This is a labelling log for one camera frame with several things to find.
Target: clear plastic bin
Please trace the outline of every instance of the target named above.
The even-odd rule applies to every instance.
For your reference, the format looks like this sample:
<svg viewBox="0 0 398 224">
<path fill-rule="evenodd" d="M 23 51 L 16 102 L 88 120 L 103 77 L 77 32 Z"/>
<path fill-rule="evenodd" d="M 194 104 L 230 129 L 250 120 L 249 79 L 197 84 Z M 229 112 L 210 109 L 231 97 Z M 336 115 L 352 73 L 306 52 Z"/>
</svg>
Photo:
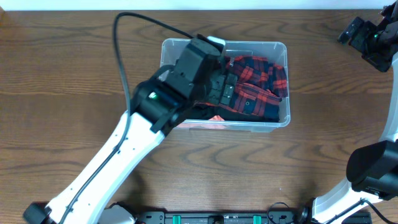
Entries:
<svg viewBox="0 0 398 224">
<path fill-rule="evenodd" d="M 175 61 L 180 57 L 183 48 L 189 41 L 189 39 L 175 38 L 163 41 L 160 66 L 175 65 Z M 286 76 L 288 75 L 287 50 L 281 42 L 226 41 L 226 55 L 230 57 L 239 55 L 267 57 L 270 62 L 285 67 Z M 289 78 L 287 79 L 287 91 L 289 92 Z M 285 127 L 289 123 L 290 103 L 289 97 L 286 97 L 279 104 L 279 123 L 187 119 L 178 128 L 231 129 L 269 133 L 275 128 Z"/>
</svg>

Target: wooden table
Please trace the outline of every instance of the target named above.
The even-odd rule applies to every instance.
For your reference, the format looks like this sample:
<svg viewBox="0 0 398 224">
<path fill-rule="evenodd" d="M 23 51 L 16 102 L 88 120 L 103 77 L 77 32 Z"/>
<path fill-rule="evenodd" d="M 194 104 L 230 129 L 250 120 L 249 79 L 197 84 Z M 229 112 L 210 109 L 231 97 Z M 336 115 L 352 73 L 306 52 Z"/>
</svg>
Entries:
<svg viewBox="0 0 398 224">
<path fill-rule="evenodd" d="M 58 195 L 125 110 L 111 25 L 118 12 L 7 12 L 0 22 L 0 223 Z M 378 11 L 144 11 L 191 34 L 287 46 L 292 120 L 272 133 L 173 130 L 112 198 L 137 211 L 298 207 L 345 176 L 349 155 L 377 142 L 392 72 L 336 42 Z M 159 67 L 171 31 L 126 18 L 119 28 L 130 85 Z M 398 200 L 376 205 L 398 220 Z M 382 222 L 373 214 L 374 222 Z"/>
</svg>

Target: green connector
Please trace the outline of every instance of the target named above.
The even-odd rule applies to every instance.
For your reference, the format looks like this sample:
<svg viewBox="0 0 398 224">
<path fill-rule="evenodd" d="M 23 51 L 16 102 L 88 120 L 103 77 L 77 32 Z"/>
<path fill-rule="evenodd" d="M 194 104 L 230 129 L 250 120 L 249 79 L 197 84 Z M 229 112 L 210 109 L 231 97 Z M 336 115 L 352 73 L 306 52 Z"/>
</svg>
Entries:
<svg viewBox="0 0 398 224">
<path fill-rule="evenodd" d="M 261 216 L 259 215 L 253 216 L 253 224 L 261 224 Z"/>
<path fill-rule="evenodd" d="M 181 224 L 181 216 L 174 215 L 173 216 L 173 224 Z"/>
</svg>

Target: red cloth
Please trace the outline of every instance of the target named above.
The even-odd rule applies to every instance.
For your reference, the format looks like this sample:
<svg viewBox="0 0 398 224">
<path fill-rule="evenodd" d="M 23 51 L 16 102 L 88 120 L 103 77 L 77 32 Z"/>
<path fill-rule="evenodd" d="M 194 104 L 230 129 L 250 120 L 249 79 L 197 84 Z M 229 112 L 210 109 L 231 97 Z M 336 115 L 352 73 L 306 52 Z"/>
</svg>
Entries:
<svg viewBox="0 0 398 224">
<path fill-rule="evenodd" d="M 279 103 L 288 96 L 284 67 L 269 63 L 265 57 L 238 56 L 226 57 L 226 68 L 239 78 L 231 103 L 218 106 L 235 113 L 261 116 L 278 122 Z"/>
</svg>

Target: white wall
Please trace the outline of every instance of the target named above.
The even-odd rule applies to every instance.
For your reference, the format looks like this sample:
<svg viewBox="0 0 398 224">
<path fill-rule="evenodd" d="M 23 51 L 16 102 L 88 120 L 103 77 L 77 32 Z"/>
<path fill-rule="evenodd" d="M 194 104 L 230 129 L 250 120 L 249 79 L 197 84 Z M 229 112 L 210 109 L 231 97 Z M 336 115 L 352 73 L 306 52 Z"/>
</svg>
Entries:
<svg viewBox="0 0 398 224">
<path fill-rule="evenodd" d="M 0 0 L 4 10 L 381 9 L 394 0 Z"/>
</svg>

